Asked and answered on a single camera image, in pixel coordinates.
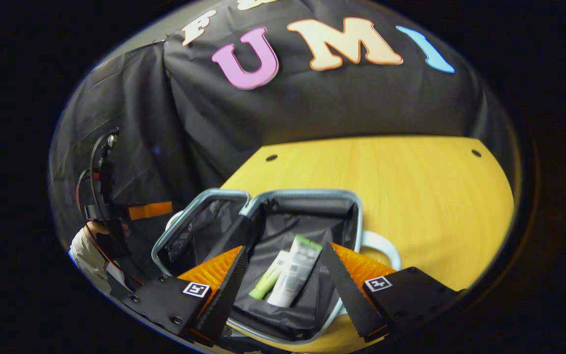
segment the white sleeve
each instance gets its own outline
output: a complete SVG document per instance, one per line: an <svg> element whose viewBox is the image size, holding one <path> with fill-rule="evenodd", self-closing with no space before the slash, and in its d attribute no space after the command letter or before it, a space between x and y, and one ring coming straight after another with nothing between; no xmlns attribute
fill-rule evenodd
<svg viewBox="0 0 566 354"><path fill-rule="evenodd" d="M83 274L99 289L108 295L111 287L106 276L106 260L88 240L85 229L82 228L71 242L69 256Z"/></svg>

